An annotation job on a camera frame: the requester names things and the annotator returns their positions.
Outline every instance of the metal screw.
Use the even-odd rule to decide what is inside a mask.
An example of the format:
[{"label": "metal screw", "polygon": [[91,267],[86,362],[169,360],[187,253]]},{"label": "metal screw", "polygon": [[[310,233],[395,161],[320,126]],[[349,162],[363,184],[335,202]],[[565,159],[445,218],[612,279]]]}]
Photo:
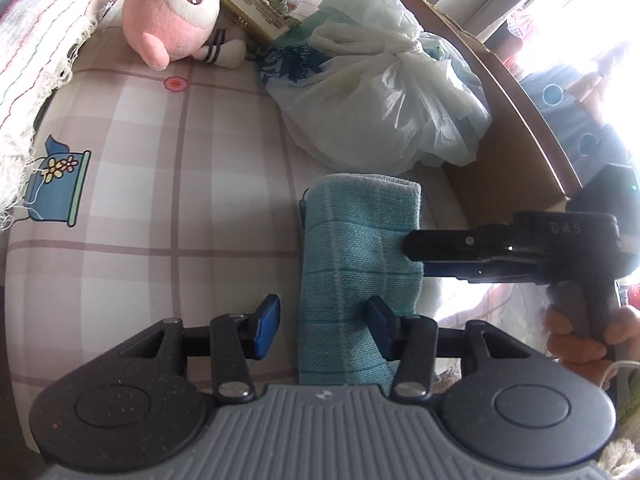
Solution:
[{"label": "metal screw", "polygon": [[240,381],[229,381],[228,383],[220,384],[218,393],[227,399],[241,399],[251,393],[251,388],[248,384]]},{"label": "metal screw", "polygon": [[396,386],[396,394],[400,397],[423,397],[427,394],[427,389],[420,383],[408,381]]}]

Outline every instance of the light blue towel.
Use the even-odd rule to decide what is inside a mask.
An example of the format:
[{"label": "light blue towel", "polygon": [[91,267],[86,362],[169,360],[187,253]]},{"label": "light blue towel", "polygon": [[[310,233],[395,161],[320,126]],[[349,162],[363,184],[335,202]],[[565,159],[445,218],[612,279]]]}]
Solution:
[{"label": "light blue towel", "polygon": [[420,186],[389,176],[333,174],[305,197],[300,297],[300,383],[380,384],[396,364],[378,352],[364,302],[380,296],[398,315],[414,312],[422,264],[401,251],[418,229]]}]

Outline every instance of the plaid bed sheet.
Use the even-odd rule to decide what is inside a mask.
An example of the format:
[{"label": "plaid bed sheet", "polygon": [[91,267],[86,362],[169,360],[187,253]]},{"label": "plaid bed sheet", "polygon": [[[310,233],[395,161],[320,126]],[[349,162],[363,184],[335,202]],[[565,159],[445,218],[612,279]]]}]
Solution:
[{"label": "plaid bed sheet", "polygon": [[[40,171],[10,234],[6,338],[31,447],[28,411],[44,387],[165,317],[205,325],[278,294],[280,331],[250,368],[257,383],[297,376],[298,200],[333,172],[292,143],[253,63],[186,59],[155,72],[128,47],[116,11],[44,117]],[[423,186],[425,226],[464,227],[441,170],[405,177]],[[466,316],[496,312],[487,298]],[[188,377],[209,387],[207,360],[191,360]]]}]

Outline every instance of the pink plush toy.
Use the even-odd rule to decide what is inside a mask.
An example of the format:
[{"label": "pink plush toy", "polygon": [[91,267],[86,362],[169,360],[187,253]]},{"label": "pink plush toy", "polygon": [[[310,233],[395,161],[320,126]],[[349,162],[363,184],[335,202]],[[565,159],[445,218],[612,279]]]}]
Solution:
[{"label": "pink plush toy", "polygon": [[244,60],[246,43],[231,40],[204,46],[220,13],[220,0],[124,0],[122,30],[150,67],[193,56],[226,68]]}]

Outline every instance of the gray ribbed plate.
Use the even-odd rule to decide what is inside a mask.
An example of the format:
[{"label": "gray ribbed plate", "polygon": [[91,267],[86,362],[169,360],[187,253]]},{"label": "gray ribbed plate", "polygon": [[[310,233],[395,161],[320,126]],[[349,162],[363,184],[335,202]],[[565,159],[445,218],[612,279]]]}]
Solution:
[{"label": "gray ribbed plate", "polygon": [[41,480],[606,480],[592,463],[519,473],[468,455],[433,415],[376,386],[271,385],[259,400],[218,411],[210,427],[162,465],[125,475],[53,466]]}]

